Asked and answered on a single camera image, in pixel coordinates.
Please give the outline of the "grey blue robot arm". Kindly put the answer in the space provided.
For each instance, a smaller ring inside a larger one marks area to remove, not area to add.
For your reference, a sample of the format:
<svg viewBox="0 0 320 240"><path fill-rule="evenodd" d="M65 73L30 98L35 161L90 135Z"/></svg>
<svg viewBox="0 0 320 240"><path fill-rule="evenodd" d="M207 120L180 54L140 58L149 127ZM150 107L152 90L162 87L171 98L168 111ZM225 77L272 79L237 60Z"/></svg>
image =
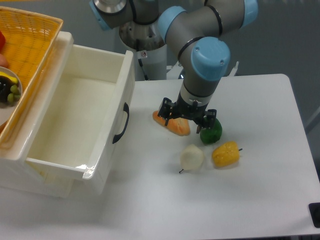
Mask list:
<svg viewBox="0 0 320 240"><path fill-rule="evenodd" d="M258 15L257 1L206 0L192 12L181 6L160 12L157 0L92 0L89 5L104 30L119 29L128 49L141 55L167 46L182 65L178 98L163 99L161 118L191 120L198 130L213 128L217 112L207 106L231 58L220 37L252 23Z"/></svg>

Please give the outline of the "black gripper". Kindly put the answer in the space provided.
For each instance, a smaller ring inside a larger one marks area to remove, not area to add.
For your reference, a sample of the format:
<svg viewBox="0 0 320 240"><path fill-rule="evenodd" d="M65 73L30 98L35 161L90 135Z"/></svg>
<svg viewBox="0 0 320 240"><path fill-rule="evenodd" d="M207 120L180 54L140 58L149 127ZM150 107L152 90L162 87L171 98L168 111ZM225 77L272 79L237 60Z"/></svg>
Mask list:
<svg viewBox="0 0 320 240"><path fill-rule="evenodd" d="M167 126L170 119L183 118L195 121L197 125L196 133L199 134L202 129L211 129L215 125L217 110L208 109L208 104L200 105L198 101L189 104L179 93L177 101L173 103L169 98L164 97L157 116L164 119L164 125Z"/></svg>

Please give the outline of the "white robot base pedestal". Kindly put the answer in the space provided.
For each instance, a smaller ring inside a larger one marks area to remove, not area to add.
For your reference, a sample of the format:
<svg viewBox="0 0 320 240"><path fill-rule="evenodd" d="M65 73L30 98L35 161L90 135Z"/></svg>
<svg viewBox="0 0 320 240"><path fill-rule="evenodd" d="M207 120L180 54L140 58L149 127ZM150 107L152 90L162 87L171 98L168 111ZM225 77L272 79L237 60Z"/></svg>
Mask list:
<svg viewBox="0 0 320 240"><path fill-rule="evenodd" d="M119 37L133 52L135 80L155 81L167 78L167 45L158 29L158 22L127 22L119 27Z"/></svg>

